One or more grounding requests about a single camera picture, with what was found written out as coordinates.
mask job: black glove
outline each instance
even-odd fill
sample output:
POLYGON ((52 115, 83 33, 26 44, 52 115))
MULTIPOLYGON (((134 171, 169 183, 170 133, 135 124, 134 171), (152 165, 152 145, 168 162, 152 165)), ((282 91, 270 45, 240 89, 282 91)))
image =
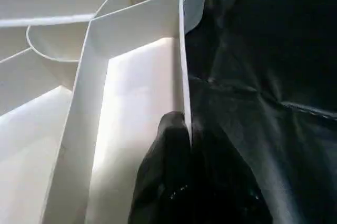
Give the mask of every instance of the black glove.
POLYGON ((163 116, 137 174, 129 224, 272 223, 256 180, 227 138, 212 125, 163 116))

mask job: white plastic tray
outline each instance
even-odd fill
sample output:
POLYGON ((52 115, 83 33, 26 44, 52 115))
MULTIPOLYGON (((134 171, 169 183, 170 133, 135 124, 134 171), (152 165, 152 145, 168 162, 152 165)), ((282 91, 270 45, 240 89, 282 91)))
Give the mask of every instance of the white plastic tray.
POLYGON ((204 0, 0 0, 0 223, 127 223, 204 0))

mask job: black plastic sheet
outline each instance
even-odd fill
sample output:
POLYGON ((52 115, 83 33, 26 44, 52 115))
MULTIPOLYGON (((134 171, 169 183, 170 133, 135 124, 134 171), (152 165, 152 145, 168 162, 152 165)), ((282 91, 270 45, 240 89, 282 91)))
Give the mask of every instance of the black plastic sheet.
POLYGON ((186 36, 193 117, 219 125, 274 223, 337 223, 337 0, 208 0, 186 36))

